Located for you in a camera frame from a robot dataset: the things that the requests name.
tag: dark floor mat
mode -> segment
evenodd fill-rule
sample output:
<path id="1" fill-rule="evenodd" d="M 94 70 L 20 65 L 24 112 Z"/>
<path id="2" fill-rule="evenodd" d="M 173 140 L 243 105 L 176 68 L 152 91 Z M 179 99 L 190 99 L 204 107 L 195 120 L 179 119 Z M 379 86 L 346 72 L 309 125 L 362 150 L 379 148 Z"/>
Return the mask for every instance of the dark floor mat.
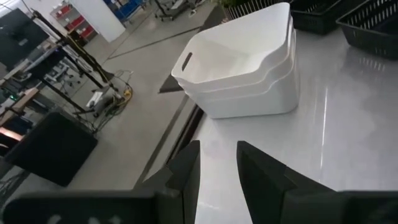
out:
<path id="1" fill-rule="evenodd" d="M 223 19 L 225 18 L 224 11 L 221 7 L 216 6 L 212 12 L 207 17 L 206 21 L 203 23 L 202 27 L 199 29 L 200 31 L 210 29 L 214 26 L 219 25 Z M 167 77 L 166 81 L 164 81 L 162 87 L 159 90 L 159 93 L 170 93 L 175 91 L 182 91 L 183 89 L 180 87 L 176 79 L 174 79 L 171 74 Z"/>

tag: glossy tabletop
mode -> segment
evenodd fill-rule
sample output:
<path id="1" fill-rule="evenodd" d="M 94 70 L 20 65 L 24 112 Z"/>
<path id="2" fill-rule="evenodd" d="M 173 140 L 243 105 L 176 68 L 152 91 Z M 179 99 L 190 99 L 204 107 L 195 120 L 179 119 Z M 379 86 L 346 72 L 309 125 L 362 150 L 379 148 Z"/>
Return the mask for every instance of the glossy tabletop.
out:
<path id="1" fill-rule="evenodd" d="M 341 30 L 298 31 L 297 57 L 300 104 L 291 113 L 201 121 L 197 224 L 251 223 L 239 140 L 334 190 L 398 190 L 398 62 L 350 47 Z"/>

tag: black stand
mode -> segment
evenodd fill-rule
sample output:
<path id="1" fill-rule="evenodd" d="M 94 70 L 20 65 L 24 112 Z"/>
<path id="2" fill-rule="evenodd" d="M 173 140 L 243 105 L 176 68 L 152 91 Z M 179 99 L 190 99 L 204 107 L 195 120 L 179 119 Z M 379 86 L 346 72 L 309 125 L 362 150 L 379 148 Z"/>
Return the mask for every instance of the black stand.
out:
<path id="1" fill-rule="evenodd" d="M 95 60 L 95 58 L 93 56 L 91 56 L 82 46 L 79 46 L 77 44 L 77 41 L 73 40 L 73 38 L 70 36 L 65 37 L 53 25 L 51 25 L 51 23 L 49 21 L 47 21 L 41 15 L 41 13 L 39 13 L 38 11 L 33 10 L 33 17 L 40 20 L 41 22 L 43 22 L 48 28 L 51 29 L 52 32 L 54 32 L 55 34 L 57 34 L 59 36 L 60 39 L 57 41 L 58 44 L 60 44 L 61 46 L 69 45 L 87 64 L 89 64 L 93 68 L 94 71 L 98 72 L 101 75 L 101 78 L 105 83 L 109 83 L 110 87 L 112 87 L 115 91 L 117 91 L 117 89 L 115 89 L 113 87 L 113 84 L 109 82 L 110 79 L 112 79 L 114 77 L 114 75 L 112 73 L 105 71 L 102 68 L 102 66 Z"/>
<path id="2" fill-rule="evenodd" d="M 92 75 L 90 75 L 86 70 L 84 70 L 77 62 L 75 62 L 74 60 L 73 60 L 73 58 L 70 56 L 70 55 L 68 55 L 66 52 L 65 52 L 65 57 L 69 60 L 69 61 L 71 61 L 71 63 L 74 65 L 74 66 L 76 66 L 76 68 L 79 70 L 79 73 L 81 73 L 81 74 L 85 74 L 91 81 L 93 81 L 93 83 L 96 85 L 96 86 L 98 86 L 98 88 L 104 88 L 104 86 L 103 85 L 101 85 L 100 83 L 99 83 L 99 81 L 97 81 Z"/>

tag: red shelf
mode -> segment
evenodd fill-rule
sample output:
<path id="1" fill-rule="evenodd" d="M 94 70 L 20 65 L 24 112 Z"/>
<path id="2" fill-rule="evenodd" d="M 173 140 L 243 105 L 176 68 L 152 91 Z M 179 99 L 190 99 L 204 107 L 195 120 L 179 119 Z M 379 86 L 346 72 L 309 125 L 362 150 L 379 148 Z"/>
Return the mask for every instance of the red shelf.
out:
<path id="1" fill-rule="evenodd" d="M 84 30 L 80 35 L 82 38 L 88 37 L 90 34 L 94 32 L 94 28 L 92 26 L 88 26 L 86 30 Z"/>
<path id="2" fill-rule="evenodd" d="M 79 16 L 77 19 L 67 25 L 68 31 L 76 29 L 76 27 L 80 26 L 85 21 L 86 20 L 83 16 Z"/>
<path id="3" fill-rule="evenodd" d="M 63 17 L 64 15 L 68 14 L 72 10 L 72 7 L 69 5 L 63 6 L 58 12 L 55 14 L 57 19 Z"/>

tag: bin handle hole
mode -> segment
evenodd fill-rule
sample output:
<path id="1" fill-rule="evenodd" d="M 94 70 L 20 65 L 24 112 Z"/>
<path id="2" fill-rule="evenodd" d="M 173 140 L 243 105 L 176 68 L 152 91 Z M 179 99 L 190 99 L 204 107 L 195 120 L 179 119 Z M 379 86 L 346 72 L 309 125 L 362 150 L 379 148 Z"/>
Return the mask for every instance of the bin handle hole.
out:
<path id="1" fill-rule="evenodd" d="M 184 71 L 184 69 L 187 66 L 187 64 L 188 64 L 189 60 L 191 59 L 191 57 L 192 57 L 192 52 L 189 52 L 189 54 L 187 55 L 184 63 L 182 64 L 182 71 Z"/>

